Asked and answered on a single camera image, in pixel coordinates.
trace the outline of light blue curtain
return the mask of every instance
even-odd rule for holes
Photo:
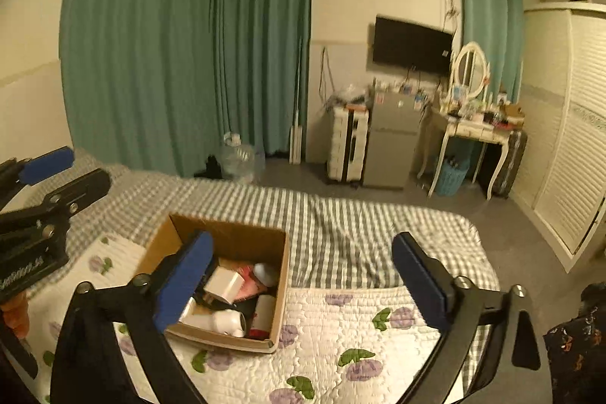
[[[310,0],[214,0],[213,10],[222,130],[265,153],[287,151],[298,70],[306,119]]]
[[[210,0],[63,0],[59,51],[74,144],[192,175],[216,151]]]
[[[503,85],[511,101],[520,86],[524,16],[522,0],[463,0],[464,43],[478,42],[490,62],[489,92]]]

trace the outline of oval mirror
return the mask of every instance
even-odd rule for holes
[[[488,84],[489,67],[481,46],[476,42],[465,45],[453,65],[451,81],[469,89],[468,98],[475,98]]]

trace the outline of cardboard box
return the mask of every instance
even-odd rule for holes
[[[513,125],[514,129],[522,129],[524,126],[525,114],[522,112],[520,105],[504,105],[501,107],[501,111],[505,114],[507,122]]]
[[[269,339],[263,341],[217,334],[181,322],[169,326],[167,332],[212,346],[253,353],[273,353],[280,340],[289,280],[290,244],[288,235],[284,231],[262,226],[170,215],[147,247],[145,255],[137,267],[137,273],[151,274],[164,257],[177,252],[183,241],[187,240],[196,230],[208,231],[213,236],[214,254],[218,257],[253,263],[266,262],[278,269],[280,283],[272,330]]]

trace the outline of television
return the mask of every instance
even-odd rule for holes
[[[373,62],[449,76],[452,45],[451,33],[377,16]]]

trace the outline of pink package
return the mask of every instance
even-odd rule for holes
[[[259,283],[253,276],[253,267],[244,266],[236,269],[236,272],[244,278],[244,284],[237,292],[234,303],[254,298],[267,291],[267,287]]]

